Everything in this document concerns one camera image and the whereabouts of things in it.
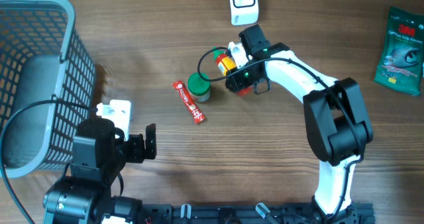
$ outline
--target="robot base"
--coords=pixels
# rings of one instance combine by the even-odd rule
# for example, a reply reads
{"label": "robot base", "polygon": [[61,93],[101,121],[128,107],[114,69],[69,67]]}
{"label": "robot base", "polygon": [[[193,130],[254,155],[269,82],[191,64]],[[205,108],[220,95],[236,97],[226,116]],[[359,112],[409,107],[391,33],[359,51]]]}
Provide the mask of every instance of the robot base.
{"label": "robot base", "polygon": [[[255,206],[193,206],[191,215],[181,218],[181,206],[143,205],[147,223],[167,224],[306,224],[316,223],[311,203],[290,203],[268,206],[270,219],[263,219]],[[352,203],[352,214],[336,221],[337,224],[374,224],[374,210],[371,203]]]}

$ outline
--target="red label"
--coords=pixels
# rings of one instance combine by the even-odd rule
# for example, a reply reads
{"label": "red label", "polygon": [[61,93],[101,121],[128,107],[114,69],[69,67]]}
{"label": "red label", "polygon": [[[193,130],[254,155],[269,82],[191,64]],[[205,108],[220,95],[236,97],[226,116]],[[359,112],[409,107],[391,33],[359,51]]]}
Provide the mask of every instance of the red label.
{"label": "red label", "polygon": [[415,28],[410,28],[406,25],[399,25],[399,28],[397,30],[402,34],[406,34],[411,37],[415,36]]}

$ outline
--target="white connector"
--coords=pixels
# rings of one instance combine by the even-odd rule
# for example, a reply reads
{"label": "white connector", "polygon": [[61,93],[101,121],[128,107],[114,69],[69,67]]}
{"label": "white connector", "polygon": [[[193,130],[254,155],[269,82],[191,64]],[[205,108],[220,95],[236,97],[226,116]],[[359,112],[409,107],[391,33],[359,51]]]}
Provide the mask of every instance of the white connector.
{"label": "white connector", "polygon": [[104,217],[101,224],[133,224],[133,222],[127,222],[123,217],[110,216],[109,218]]}
{"label": "white connector", "polygon": [[241,69],[248,62],[243,44],[241,44],[241,42],[230,42],[228,44],[228,49],[231,52],[231,56],[233,56],[234,62],[237,65],[237,69]]}
{"label": "white connector", "polygon": [[109,105],[100,103],[97,105],[96,115],[108,119],[115,124],[115,127],[124,131],[125,140],[129,137],[129,127],[131,119],[131,102],[124,100],[111,100]]}

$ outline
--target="green packet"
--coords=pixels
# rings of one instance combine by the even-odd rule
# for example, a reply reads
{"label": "green packet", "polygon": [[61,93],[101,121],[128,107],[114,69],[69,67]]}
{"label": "green packet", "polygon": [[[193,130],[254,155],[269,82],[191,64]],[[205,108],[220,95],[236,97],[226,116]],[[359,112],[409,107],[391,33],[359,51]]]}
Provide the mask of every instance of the green packet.
{"label": "green packet", "polygon": [[419,95],[424,58],[424,15],[390,7],[384,51],[374,81]]}

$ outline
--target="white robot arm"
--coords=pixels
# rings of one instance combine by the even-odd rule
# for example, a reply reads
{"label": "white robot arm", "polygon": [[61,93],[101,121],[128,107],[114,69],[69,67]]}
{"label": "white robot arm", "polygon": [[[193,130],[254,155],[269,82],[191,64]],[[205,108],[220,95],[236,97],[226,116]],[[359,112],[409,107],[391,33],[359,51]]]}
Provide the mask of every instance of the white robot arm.
{"label": "white robot arm", "polygon": [[[235,60],[238,70],[247,68],[248,65],[251,64],[252,61],[254,61],[254,57],[255,57],[255,55],[251,54],[252,51],[246,51],[245,49],[245,47],[249,47],[249,48],[255,47],[251,45],[253,43],[251,37],[254,35],[247,34],[247,33],[248,31],[245,30],[244,32],[240,34],[240,39],[242,40],[242,42],[239,42],[239,43],[230,42],[229,44],[229,51],[231,52],[231,56]],[[262,43],[259,42],[258,44],[266,44],[267,42],[268,41],[266,42],[262,41]],[[277,51],[275,50],[271,51],[271,50],[272,50],[271,48],[262,48],[262,51],[258,51],[258,49],[256,49],[256,56],[259,57],[259,59],[265,58],[268,60],[269,58],[283,58],[283,60],[285,61],[269,60],[267,62],[264,62],[264,69],[265,69],[264,73],[266,74],[266,79],[268,81],[276,82],[277,84],[282,85],[302,103],[305,100],[308,102],[307,106],[305,106],[305,120],[307,121],[306,125],[307,125],[308,140],[314,153],[320,159],[319,184],[313,199],[318,209],[320,209],[320,213],[323,219],[328,217],[329,219],[331,219],[331,221],[329,220],[329,222],[332,222],[335,219],[338,219],[337,217],[333,217],[334,213],[346,213],[346,209],[348,209],[349,206],[351,205],[350,185],[352,183],[353,170],[355,167],[354,163],[361,161],[360,155],[361,154],[363,155],[363,151],[361,154],[357,152],[345,152],[343,155],[341,155],[341,157],[337,159],[337,161],[334,161],[329,157],[322,156],[321,151],[317,150],[318,147],[311,144],[311,141],[314,139],[314,135],[316,135],[314,133],[316,132],[319,133],[321,131],[318,131],[316,127],[308,129],[307,116],[310,117],[310,115],[308,115],[309,113],[307,114],[307,111],[309,110],[309,108],[307,107],[315,107],[318,109],[328,108],[329,104],[327,104],[326,99],[324,99],[325,100],[324,103],[312,104],[311,101],[314,101],[314,98],[309,99],[310,96],[308,95],[313,93],[312,94],[312,97],[313,97],[318,94],[317,91],[322,91],[322,93],[324,93],[326,88],[323,86],[323,84],[321,84],[316,79],[311,77],[311,74],[308,74],[308,72],[306,72],[303,68],[300,68],[294,63],[301,64],[304,68],[309,70],[311,73],[315,74],[328,87],[333,87],[335,85],[338,86],[337,85],[338,80],[314,70],[313,68],[311,68],[310,66],[302,62],[299,58],[297,58],[294,52],[288,49],[288,47],[286,47],[286,49],[283,49],[283,50],[277,50]],[[335,93],[337,93],[337,95],[340,97],[342,97],[343,95],[346,96],[346,93],[344,93],[343,91],[340,93],[336,91]],[[358,102],[356,105],[361,105],[361,101],[362,101],[362,96],[360,98],[360,102]],[[317,115],[315,115],[314,117],[315,118],[314,122],[316,120],[322,120],[323,117],[324,115],[321,116],[320,113],[317,113]],[[364,123],[366,123],[365,127],[360,125],[356,126],[357,123],[360,122],[360,119],[358,119],[358,117],[354,117],[356,118],[354,122],[355,122],[355,129],[358,128],[357,132],[360,133],[360,136],[361,136],[360,140],[361,142],[363,141],[365,145],[367,142],[369,142],[372,139],[372,129],[370,127],[369,120],[367,120],[368,115],[365,113],[365,115],[363,115],[361,118],[363,117],[365,117],[364,119],[365,120]],[[350,134],[347,135],[347,133],[350,130],[345,129],[346,124],[340,125],[338,127],[337,123],[340,123],[340,121],[335,119],[333,124],[329,124],[329,127],[331,127],[331,125],[336,124],[336,127],[335,127],[336,133],[342,132],[343,130],[343,133],[345,133],[344,135],[346,135],[346,137],[352,138],[354,136],[352,132],[350,132]],[[323,136],[323,138],[324,139],[328,138],[327,141],[328,140],[332,141],[331,139],[333,139],[334,136],[337,136],[337,135],[332,135],[328,137]],[[343,142],[340,142],[340,143],[335,142],[335,139],[333,139],[333,141],[334,141],[333,145],[336,145],[336,144],[346,145],[346,143],[343,143]]]}

